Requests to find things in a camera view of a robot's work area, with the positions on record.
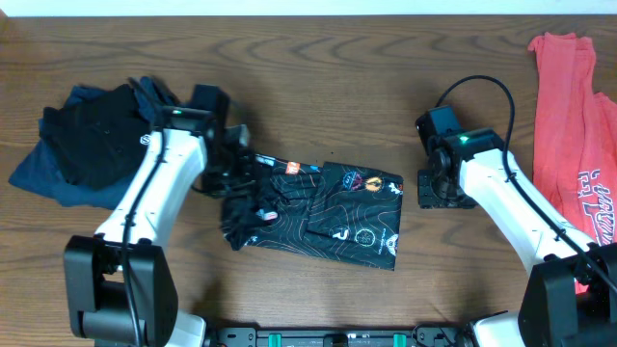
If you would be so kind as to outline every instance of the dark blue fabric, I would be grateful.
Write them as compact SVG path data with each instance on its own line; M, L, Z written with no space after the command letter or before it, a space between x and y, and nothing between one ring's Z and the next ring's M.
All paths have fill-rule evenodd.
M162 94L159 97L156 87L149 78L143 77L140 82L151 96L155 98L165 97ZM104 93L107 92L98 88L75 86L70 92L65 106L94 100ZM151 122L155 114L148 100L143 95L137 93L135 96L140 105L140 115L145 120ZM44 124L42 120L39 120L39 128L42 126ZM87 186L68 184L60 173L49 147L43 141L39 141L26 159L17 166L17 169L9 178L9 183L17 188L55 199L60 205L65 207L90 205L115 209L128 189L134 175L130 174L116 183L96 191Z

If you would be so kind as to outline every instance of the orange logo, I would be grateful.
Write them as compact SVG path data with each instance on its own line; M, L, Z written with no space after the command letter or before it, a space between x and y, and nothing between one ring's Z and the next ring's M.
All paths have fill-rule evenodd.
M285 170L286 174L298 174L300 171L300 163L289 162L287 163L287 170Z

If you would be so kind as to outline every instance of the wood grain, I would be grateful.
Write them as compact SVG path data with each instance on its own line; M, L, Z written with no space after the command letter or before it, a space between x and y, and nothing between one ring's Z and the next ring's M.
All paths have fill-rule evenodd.
M7 180L39 139L44 106L75 84L149 74L185 99L196 83L221 86L247 108L264 153L406 179L395 272L233 252L220 202L190 193L167 252L183 308L263 327L402 327L517 309L526 275L485 212L418 208L414 121L459 78L493 75L517 103L512 150L531 174L537 72L526 46L545 32L593 38L595 88L617 98L611 16L12 18L0 40L0 345L92 345L69 332L62 254L109 212L61 208ZM450 102L465 127L505 132L494 86L470 82Z

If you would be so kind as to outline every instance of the white robotic arm segment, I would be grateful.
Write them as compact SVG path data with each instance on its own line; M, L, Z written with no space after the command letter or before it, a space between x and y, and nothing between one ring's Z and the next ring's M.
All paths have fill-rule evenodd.
M529 275L533 265L544 262L548 254L564 258L577 253L564 241L557 240L555 231L529 206L511 182L507 181L502 165L502 151L491 149L476 153L473 159L463 161L460 185L465 194L477 201L491 216L515 249ZM516 179L553 220L566 229L567 235L584 251L593 240L576 230L524 176L512 153L508 152L508 164Z
M153 245L167 248L175 218L191 185L207 164L206 148L202 137L190 131L165 129L165 161L156 171L134 218L129 244L148 239ZM95 234L104 234L103 239L122 242L124 218L156 163L161 148L161 133L152 132L148 152L135 174L130 187L116 210Z

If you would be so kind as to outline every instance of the table surface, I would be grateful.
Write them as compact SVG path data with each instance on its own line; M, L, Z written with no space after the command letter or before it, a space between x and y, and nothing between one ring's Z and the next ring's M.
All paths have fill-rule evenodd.
M307 164L401 174L394 272L261 248L231 250L220 202L188 194L167 258L180 306L211 322L261 327L407 327L518 309L526 275L481 208L421 210L426 158L414 122L459 78L501 79L517 103L512 151L527 175L537 95L530 40L594 40L594 87L617 98L617 17L372 16L9 19L0 37L0 345L81 346L70 334L63 249L109 211L62 208L10 186L39 139L44 106L70 88L157 75L182 98L221 86L248 110L255 148ZM466 128L504 134L506 98L483 81L449 98Z

